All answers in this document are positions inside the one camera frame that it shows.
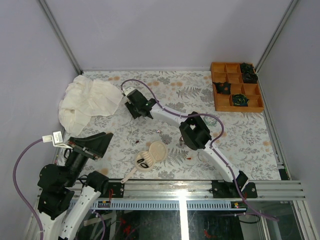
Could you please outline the beige round jewelry case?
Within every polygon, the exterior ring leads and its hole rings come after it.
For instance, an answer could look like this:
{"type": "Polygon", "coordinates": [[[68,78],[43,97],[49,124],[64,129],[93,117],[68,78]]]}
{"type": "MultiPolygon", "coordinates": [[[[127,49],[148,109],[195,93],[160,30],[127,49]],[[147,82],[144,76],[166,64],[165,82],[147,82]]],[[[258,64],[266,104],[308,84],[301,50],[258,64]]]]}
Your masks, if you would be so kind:
{"type": "Polygon", "coordinates": [[[134,168],[120,182],[124,184],[135,172],[150,172],[154,166],[163,162],[168,156],[168,149],[161,141],[154,141],[149,149],[140,151],[134,157],[134,168]]]}

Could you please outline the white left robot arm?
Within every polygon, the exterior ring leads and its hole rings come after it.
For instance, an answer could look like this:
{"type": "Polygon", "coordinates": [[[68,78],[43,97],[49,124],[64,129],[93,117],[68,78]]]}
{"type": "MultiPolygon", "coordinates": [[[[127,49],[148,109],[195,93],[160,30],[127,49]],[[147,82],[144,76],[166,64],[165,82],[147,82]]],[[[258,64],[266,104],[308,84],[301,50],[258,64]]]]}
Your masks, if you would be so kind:
{"type": "Polygon", "coordinates": [[[38,202],[39,219],[42,224],[42,240],[73,240],[85,215],[98,199],[110,190],[109,178],[98,172],[89,173],[82,184],[80,196],[71,211],[68,211],[75,192],[71,188],[80,177],[88,159],[102,158],[113,138],[113,133],[62,141],[61,132],[52,136],[53,145],[63,148],[66,154],[64,165],[48,164],[42,168],[37,185],[42,189],[38,202]]]}

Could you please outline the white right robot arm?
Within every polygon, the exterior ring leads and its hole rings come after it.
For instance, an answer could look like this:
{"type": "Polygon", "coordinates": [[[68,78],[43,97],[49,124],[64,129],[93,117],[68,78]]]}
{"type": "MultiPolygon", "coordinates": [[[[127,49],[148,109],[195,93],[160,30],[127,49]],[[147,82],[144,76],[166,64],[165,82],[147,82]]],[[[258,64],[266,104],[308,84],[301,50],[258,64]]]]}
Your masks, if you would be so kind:
{"type": "Polygon", "coordinates": [[[214,144],[209,128],[202,119],[206,113],[183,112],[162,106],[155,98],[147,99],[140,91],[129,87],[123,91],[128,102],[125,106],[133,118],[148,117],[177,127],[184,144],[213,162],[223,180],[228,184],[228,192],[233,197],[240,197],[246,191],[248,177],[233,165],[214,144]]]}

